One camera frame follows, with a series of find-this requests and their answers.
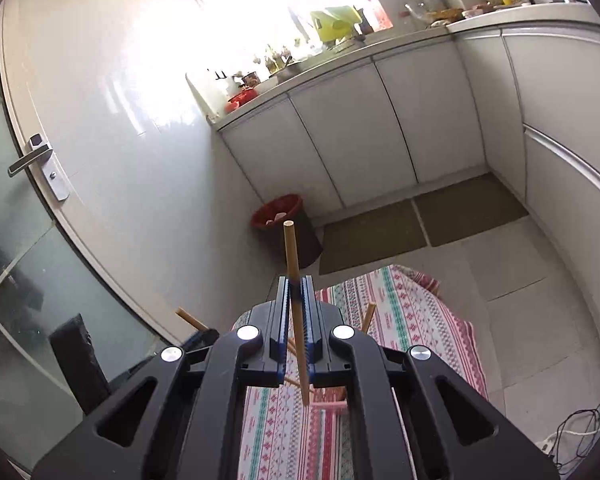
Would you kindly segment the wooden chopstick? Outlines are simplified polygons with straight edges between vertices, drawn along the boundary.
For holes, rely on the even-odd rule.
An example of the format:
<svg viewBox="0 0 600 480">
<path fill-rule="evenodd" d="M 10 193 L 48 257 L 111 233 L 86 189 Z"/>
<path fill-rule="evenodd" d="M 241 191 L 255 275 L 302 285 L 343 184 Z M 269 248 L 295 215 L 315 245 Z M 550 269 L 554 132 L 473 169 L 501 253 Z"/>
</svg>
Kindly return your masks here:
<svg viewBox="0 0 600 480">
<path fill-rule="evenodd" d="M 308 364 L 306 364 L 306 347 L 304 346 L 301 276 L 297 252 L 296 230 L 294 229 L 294 222 L 291 220 L 286 220 L 284 222 L 284 239 L 292 324 L 294 324 L 294 348 L 296 348 L 302 404 L 306 406 L 309 401 L 308 392 L 310 388 L 310 382 Z"/>
<path fill-rule="evenodd" d="M 189 312 L 187 312 L 185 309 L 183 309 L 181 307 L 178 307 L 176 309 L 175 313 L 179 318 L 181 318 L 186 323 L 188 323 L 190 326 L 193 326 L 193 328 L 196 328 L 196 330 L 199 330 L 200 332 L 205 332 L 206 330 L 209 329 L 209 327 L 206 324 L 199 321 L 198 318 L 195 318 L 193 315 L 191 315 Z"/>
<path fill-rule="evenodd" d="M 376 309 L 377 304 L 375 304 L 374 302 L 370 302 L 368 304 L 361 326 L 361 330 L 363 333 L 367 334 L 370 330 L 370 326 L 372 325 Z"/>
</svg>

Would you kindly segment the white kitchen cabinet run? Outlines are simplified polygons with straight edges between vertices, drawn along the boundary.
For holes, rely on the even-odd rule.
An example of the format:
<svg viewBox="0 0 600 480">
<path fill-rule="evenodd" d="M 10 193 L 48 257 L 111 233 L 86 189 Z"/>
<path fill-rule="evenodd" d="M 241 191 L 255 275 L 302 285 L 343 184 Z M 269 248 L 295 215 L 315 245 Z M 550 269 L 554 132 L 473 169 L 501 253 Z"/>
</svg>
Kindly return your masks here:
<svg viewBox="0 0 600 480">
<path fill-rule="evenodd" d="M 600 333 L 600 20 L 584 4 L 493 13 L 307 70 L 212 124 L 265 200 L 292 146 L 317 216 L 475 169 L 494 172 L 576 274 Z"/>
</svg>

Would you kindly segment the white power strip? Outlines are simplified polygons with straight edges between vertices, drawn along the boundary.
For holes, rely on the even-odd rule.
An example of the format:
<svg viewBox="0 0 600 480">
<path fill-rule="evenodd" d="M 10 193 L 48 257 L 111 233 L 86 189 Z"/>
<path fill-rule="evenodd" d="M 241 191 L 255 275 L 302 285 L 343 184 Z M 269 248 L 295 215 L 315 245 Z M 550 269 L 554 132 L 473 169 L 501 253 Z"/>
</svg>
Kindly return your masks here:
<svg viewBox="0 0 600 480">
<path fill-rule="evenodd" d="M 541 441 L 535 443 L 535 445 L 547 456 L 554 456 L 557 449 L 562 433 L 560 431 L 554 431 L 552 434 L 547 436 Z"/>
</svg>

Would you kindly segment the patterned red green tablecloth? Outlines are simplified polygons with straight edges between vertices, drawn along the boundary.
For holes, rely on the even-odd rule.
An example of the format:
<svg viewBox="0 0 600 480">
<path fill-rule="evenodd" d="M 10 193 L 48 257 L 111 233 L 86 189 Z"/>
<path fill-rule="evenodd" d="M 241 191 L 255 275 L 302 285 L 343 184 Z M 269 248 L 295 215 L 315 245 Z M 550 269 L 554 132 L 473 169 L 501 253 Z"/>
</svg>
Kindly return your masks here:
<svg viewBox="0 0 600 480">
<path fill-rule="evenodd" d="M 320 289 L 315 296 L 336 306 L 343 321 L 355 328 L 362 326 L 373 304 L 368 333 L 378 344 L 399 351 L 423 344 L 478 393 L 488 393 L 474 328 L 443 303 L 434 278 L 392 264 Z M 286 373 L 285 385 L 247 391 L 239 478 L 353 478 L 348 414 L 303 406 L 294 384 L 294 356 L 288 356 Z"/>
</svg>

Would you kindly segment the wooden chopstick in basket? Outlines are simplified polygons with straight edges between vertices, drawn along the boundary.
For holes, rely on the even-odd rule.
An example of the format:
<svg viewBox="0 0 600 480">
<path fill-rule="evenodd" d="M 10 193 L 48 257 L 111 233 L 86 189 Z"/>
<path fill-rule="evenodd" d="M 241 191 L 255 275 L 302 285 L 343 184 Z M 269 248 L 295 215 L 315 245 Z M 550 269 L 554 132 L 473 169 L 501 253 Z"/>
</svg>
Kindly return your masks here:
<svg viewBox="0 0 600 480">
<path fill-rule="evenodd" d="M 377 304 L 375 304 L 374 302 L 370 302 L 368 304 L 361 326 L 361 330 L 363 333 L 367 334 L 370 330 L 370 326 L 372 325 L 376 309 Z"/>
<path fill-rule="evenodd" d="M 193 328 L 196 328 L 196 330 L 199 330 L 200 332 L 205 332 L 206 330 L 209 329 L 209 327 L 206 324 L 199 321 L 198 318 L 195 318 L 193 315 L 191 315 L 189 312 L 187 312 L 185 309 L 183 309 L 181 307 L 178 307 L 176 309 L 175 313 L 179 318 L 181 318 L 186 323 L 188 323 L 190 326 L 193 326 Z"/>
</svg>

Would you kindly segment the black chair back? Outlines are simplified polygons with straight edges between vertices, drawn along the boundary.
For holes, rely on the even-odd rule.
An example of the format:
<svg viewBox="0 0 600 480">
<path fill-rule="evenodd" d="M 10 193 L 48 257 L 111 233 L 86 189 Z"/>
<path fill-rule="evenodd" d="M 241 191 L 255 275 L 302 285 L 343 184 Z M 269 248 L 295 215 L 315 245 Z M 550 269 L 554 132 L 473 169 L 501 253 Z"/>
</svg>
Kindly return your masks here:
<svg viewBox="0 0 600 480">
<path fill-rule="evenodd" d="M 76 314 L 48 337 L 61 373 L 85 416 L 111 394 L 109 382 L 95 356 L 82 315 Z"/>
</svg>

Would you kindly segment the pink perforated plastic basket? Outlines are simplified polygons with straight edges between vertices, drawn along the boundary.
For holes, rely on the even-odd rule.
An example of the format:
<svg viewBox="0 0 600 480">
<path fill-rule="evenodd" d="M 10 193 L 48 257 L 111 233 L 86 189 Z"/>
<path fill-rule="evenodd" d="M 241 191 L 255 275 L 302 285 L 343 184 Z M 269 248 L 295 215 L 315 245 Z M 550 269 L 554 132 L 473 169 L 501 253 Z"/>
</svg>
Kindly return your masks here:
<svg viewBox="0 0 600 480">
<path fill-rule="evenodd" d="M 348 409 L 347 391 L 344 387 L 309 388 L 308 404 L 310 411 L 325 411 L 341 413 Z"/>
</svg>

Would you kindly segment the frosted glass door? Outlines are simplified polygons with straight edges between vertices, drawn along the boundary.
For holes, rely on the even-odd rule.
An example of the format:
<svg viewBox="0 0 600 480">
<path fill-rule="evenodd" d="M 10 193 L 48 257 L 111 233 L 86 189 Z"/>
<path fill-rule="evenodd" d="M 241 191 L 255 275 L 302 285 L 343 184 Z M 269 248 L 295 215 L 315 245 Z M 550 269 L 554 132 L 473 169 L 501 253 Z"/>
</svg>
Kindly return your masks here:
<svg viewBox="0 0 600 480">
<path fill-rule="evenodd" d="M 78 257 L 18 158 L 0 88 L 0 448 L 35 463 L 83 419 L 48 337 L 80 314 L 113 380 L 166 344 L 110 294 Z"/>
</svg>

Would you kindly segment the red item on counter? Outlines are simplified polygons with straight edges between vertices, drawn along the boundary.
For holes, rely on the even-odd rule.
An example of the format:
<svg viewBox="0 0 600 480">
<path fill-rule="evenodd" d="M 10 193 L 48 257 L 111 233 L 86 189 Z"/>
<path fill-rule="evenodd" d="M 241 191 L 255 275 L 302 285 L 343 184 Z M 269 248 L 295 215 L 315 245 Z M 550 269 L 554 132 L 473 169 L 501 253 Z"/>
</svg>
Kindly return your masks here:
<svg viewBox="0 0 600 480">
<path fill-rule="evenodd" d="M 224 106 L 224 112 L 230 114 L 231 112 L 234 112 L 234 110 L 238 110 L 239 107 L 252 101 L 257 96 L 258 92 L 255 88 L 248 86 L 242 87 L 237 94 L 228 99 Z"/>
</svg>

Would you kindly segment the green plastic watering jug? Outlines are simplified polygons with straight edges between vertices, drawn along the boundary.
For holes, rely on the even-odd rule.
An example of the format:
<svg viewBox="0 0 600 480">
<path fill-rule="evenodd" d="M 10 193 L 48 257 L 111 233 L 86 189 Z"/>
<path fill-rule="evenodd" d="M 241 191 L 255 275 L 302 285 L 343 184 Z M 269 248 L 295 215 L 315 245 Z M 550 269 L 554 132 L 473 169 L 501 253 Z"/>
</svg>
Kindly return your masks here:
<svg viewBox="0 0 600 480">
<path fill-rule="evenodd" d="M 352 37 L 355 26 L 362 22 L 361 15 L 353 6 L 335 6 L 311 11 L 313 26 L 323 44 Z"/>
</svg>

